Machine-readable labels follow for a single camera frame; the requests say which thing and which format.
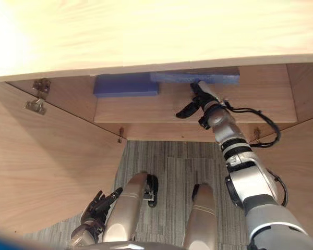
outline door hinge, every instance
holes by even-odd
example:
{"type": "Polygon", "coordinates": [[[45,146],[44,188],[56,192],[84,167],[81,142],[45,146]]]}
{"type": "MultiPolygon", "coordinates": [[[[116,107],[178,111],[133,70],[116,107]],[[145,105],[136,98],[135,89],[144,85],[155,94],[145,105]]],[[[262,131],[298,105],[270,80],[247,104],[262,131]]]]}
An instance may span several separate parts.
{"type": "Polygon", "coordinates": [[[50,92],[51,81],[47,78],[42,78],[35,80],[32,88],[37,90],[37,98],[33,101],[27,101],[25,104],[25,109],[36,112],[37,114],[44,115],[46,113],[46,108],[44,108],[44,102],[47,95],[50,92]]]}

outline wooden panel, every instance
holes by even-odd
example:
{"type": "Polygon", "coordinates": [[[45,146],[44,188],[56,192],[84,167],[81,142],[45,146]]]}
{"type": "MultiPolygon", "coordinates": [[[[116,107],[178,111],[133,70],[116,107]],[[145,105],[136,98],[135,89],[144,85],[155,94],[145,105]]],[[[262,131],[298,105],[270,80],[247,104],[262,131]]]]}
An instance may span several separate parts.
{"type": "MultiPolygon", "coordinates": [[[[242,66],[239,85],[215,84],[220,96],[234,107],[263,110],[275,122],[295,122],[296,114],[286,65],[242,66]]],[[[189,84],[160,84],[158,96],[99,98],[94,122],[188,122],[197,123],[201,111],[181,120],[175,114],[192,99],[189,84]]],[[[233,114],[239,123],[263,120],[253,114],[233,114]]]]}
{"type": "MultiPolygon", "coordinates": [[[[97,103],[97,98],[93,95],[94,80],[95,78],[90,76],[51,78],[46,102],[93,122],[97,103]]],[[[13,81],[9,84],[36,95],[37,91],[32,88],[33,82],[13,81]]]]}
{"type": "Polygon", "coordinates": [[[313,237],[313,119],[283,130],[278,144],[256,152],[288,186],[288,208],[313,237]]]}
{"type": "Polygon", "coordinates": [[[313,0],[0,1],[2,81],[309,61],[313,0]]]}
{"type": "MultiPolygon", "coordinates": [[[[124,128],[123,137],[137,141],[183,141],[214,142],[212,130],[203,129],[198,123],[97,123],[108,131],[119,135],[124,128]]],[[[278,124],[280,129],[292,126],[291,123],[278,124]]],[[[256,139],[255,130],[259,129],[259,138],[273,133],[264,123],[239,123],[240,130],[249,142],[256,139]]]]}
{"type": "MultiPolygon", "coordinates": [[[[287,129],[296,125],[297,123],[276,123],[280,130],[287,129]]],[[[250,141],[255,139],[261,139],[267,135],[274,134],[275,131],[267,123],[250,123],[248,124],[249,135],[248,138],[250,141]]]]}
{"type": "Polygon", "coordinates": [[[0,229],[34,232],[81,212],[111,190],[125,140],[0,83],[0,229]]]}
{"type": "Polygon", "coordinates": [[[313,64],[287,65],[298,120],[313,118],[313,64]]]}

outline wire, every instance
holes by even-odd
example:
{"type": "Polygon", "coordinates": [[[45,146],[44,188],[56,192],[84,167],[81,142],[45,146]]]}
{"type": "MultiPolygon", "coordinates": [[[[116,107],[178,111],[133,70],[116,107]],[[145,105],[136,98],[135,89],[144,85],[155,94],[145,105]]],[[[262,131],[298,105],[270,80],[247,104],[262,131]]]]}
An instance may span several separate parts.
{"type": "Polygon", "coordinates": [[[255,110],[252,108],[234,108],[230,105],[229,102],[224,101],[224,103],[226,105],[225,107],[234,113],[247,113],[248,112],[248,113],[253,113],[253,114],[261,117],[275,131],[276,137],[272,142],[263,142],[263,143],[260,142],[260,143],[250,144],[251,147],[267,148],[267,147],[273,146],[274,144],[276,144],[280,140],[281,131],[280,131],[279,127],[269,117],[262,114],[262,111],[255,110]]]}
{"type": "Polygon", "coordinates": [[[286,207],[287,203],[288,203],[288,191],[287,191],[287,187],[285,185],[285,183],[282,181],[282,179],[275,174],[274,172],[272,172],[270,169],[267,169],[267,171],[269,172],[269,174],[271,174],[272,176],[274,176],[274,180],[275,182],[279,182],[284,190],[284,198],[283,198],[283,202],[282,202],[282,206],[286,207]]]}

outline blue object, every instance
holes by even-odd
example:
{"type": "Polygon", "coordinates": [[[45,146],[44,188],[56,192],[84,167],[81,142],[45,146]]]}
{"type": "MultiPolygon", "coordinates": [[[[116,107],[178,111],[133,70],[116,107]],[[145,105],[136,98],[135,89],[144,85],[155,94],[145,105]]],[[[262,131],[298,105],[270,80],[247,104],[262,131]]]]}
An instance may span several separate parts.
{"type": "Polygon", "coordinates": [[[238,84],[239,74],[179,74],[179,73],[151,73],[152,82],[192,83],[197,79],[207,84],[238,84]]]}
{"type": "Polygon", "coordinates": [[[27,248],[14,246],[13,242],[5,242],[0,239],[0,250],[24,250],[24,249],[27,249],[27,248]]]}
{"type": "Polygon", "coordinates": [[[94,86],[96,97],[154,96],[159,85],[150,80],[150,73],[101,74],[94,86]]]}

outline gray carpet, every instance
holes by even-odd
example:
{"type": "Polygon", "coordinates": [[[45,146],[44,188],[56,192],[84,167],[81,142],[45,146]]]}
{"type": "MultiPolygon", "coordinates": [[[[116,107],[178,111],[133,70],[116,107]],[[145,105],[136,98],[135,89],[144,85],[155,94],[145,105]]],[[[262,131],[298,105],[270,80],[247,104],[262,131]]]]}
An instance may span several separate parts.
{"type": "MultiPolygon", "coordinates": [[[[137,226],[138,241],[165,242],[180,246],[191,210],[196,183],[213,187],[218,217],[219,249],[245,249],[247,229],[243,212],[230,201],[224,178],[227,170],[215,143],[129,141],[124,150],[114,187],[124,186],[141,171],[159,179],[158,205],[143,202],[137,226]]],[[[64,248],[79,216],[59,222],[26,239],[64,248]]]]}

